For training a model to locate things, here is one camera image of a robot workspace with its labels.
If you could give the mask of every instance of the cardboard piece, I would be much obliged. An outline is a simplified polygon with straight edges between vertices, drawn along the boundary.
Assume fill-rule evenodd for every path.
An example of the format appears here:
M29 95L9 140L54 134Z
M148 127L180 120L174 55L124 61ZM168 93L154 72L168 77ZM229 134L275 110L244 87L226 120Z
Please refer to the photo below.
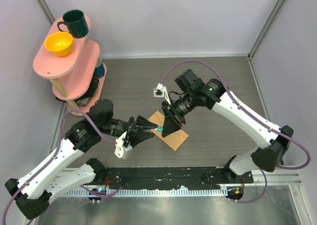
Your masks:
M158 126L162 126L164 124L164 115L162 115L159 111L156 111L150 118L149 121L157 124ZM171 149L174 151L182 145L182 143L188 137L188 134L183 130L178 130L167 137L162 137L161 132L157 132L155 130L151 130L157 137L159 137L163 142L165 142Z

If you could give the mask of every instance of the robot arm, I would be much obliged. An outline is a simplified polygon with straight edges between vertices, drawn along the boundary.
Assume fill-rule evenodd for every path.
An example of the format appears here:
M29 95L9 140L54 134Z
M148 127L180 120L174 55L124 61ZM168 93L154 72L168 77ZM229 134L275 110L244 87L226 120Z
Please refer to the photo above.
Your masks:
M177 101L169 99L162 102L164 125L162 137L178 131L186 123L184 116L195 107L207 107L209 110L223 115L244 130L257 144L251 151L231 158L226 167L229 172L226 177L240 176L253 169L263 169L272 172L288 149L289 141L280 135L267 130L242 111L227 94L222 83L217 79L210 79L206 84L198 78L192 70L186 70L175 78L176 84L183 91ZM155 97L159 95L158 89L154 90ZM292 137L293 130L289 126L280 128L241 102L233 93L236 101L247 109L254 117L268 125L271 129L282 132Z
M147 121L142 116L138 116L136 120L134 117L130 117L128 122L112 118L113 103L110 100L98 100L90 108L88 115L102 133L119 137L116 139L115 149L115 154L119 158L125 158L127 153L137 144L154 136L153 133L145 132L145 130L157 127L156 124ZM89 159L79 169L62 177L57 177L65 167L100 141L100 135L86 119L83 119L74 124L65 134L56 155L55 149L24 177L20 179L12 178L5 183L12 196L19 189L22 189L15 200L20 211L27 219L31 220L42 214L50 203L72 188L86 183L104 183L107 170L95 158ZM39 172L27 186L23 186L51 158L53 158L53 161Z

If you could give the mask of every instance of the black mounting plate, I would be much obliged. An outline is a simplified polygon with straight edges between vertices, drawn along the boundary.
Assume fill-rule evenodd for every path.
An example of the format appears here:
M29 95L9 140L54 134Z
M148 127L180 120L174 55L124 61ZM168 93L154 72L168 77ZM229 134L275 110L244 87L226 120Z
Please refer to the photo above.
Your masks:
M230 182L223 176L223 168L216 167L136 167L107 168L110 189L171 190L181 185L190 190L219 189L219 184L242 183L240 177ZM244 183L253 183L251 172L243 175Z

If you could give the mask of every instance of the dark green mug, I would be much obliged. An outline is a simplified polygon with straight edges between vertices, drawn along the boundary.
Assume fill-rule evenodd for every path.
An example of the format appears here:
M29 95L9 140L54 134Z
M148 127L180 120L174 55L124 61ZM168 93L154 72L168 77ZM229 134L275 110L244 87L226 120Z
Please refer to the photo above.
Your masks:
M69 33L74 38L83 38L88 34L88 25L86 22L85 15L83 11L78 9L73 9L66 12L63 15L63 21L57 23L57 27L60 31L64 32L59 28L60 24L66 25Z

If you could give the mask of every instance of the pink shelf tier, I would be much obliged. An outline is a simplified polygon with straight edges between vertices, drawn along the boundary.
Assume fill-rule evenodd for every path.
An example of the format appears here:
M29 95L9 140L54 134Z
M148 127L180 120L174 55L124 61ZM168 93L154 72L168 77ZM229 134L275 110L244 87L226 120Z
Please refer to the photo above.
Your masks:
M88 24L88 28L90 28L90 20L87 16L85 16L85 18ZM57 28L57 23L59 21L62 21L62 17L60 17L53 23L45 39L49 35L59 32L59 29ZM60 28L65 32L68 32L65 25L61 24ZM55 79L66 75L73 69L73 67L75 67L86 39L87 35L83 38L74 38L73 51L67 56L56 56L50 53L44 47L43 42L33 60L33 69L38 75L46 79Z
M106 67L105 64L104 64L104 68L105 68L105 75L101 79L99 79L98 92L89 101L89 103L86 106L84 106L84 107L79 106L79 109L84 111L85 113L89 112L90 107L93 106L98 99L100 99L101 91L103 90L103 86L104 86L104 82L105 82L105 78L106 78L106 74L107 74L107 67ZM66 107L67 107L68 110L71 109L71 107L68 104L66 104ZM72 114L76 115L76 116L82 116L80 113L72 112Z
M68 97L63 97L60 91L52 85L56 97L61 100L75 100L81 97L89 88L99 54L100 48L96 42L89 40L85 43L76 67L67 75L59 78L62 86L68 92Z

